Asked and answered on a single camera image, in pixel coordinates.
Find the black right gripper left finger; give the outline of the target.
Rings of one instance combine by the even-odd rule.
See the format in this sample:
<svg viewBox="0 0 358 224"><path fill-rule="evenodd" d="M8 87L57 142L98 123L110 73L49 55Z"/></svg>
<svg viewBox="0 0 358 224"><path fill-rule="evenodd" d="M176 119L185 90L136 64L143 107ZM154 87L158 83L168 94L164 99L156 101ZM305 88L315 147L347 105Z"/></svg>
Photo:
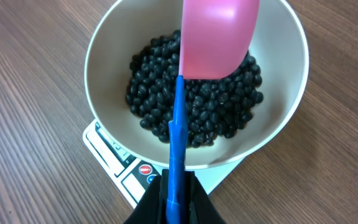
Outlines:
<svg viewBox="0 0 358 224"><path fill-rule="evenodd" d="M168 170L156 176L124 224L166 224Z"/></svg>

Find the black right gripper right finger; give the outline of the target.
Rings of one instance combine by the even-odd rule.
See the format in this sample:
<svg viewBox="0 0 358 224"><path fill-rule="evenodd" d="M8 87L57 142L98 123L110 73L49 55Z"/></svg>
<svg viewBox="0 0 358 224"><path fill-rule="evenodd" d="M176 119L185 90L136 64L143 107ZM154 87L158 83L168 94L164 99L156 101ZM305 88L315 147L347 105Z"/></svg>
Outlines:
<svg viewBox="0 0 358 224"><path fill-rule="evenodd" d="M194 171L185 172L187 224L226 224L210 201Z"/></svg>

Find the pink scoop with blue handle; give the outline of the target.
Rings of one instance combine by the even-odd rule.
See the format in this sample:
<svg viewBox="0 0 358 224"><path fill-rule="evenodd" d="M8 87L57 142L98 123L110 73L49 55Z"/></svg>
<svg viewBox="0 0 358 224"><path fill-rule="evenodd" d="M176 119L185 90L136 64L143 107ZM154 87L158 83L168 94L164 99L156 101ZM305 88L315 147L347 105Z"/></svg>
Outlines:
<svg viewBox="0 0 358 224"><path fill-rule="evenodd" d="M185 222L185 150L188 122L185 80L217 80L230 75L249 49L259 0L184 0L179 76L169 122L167 223Z"/></svg>

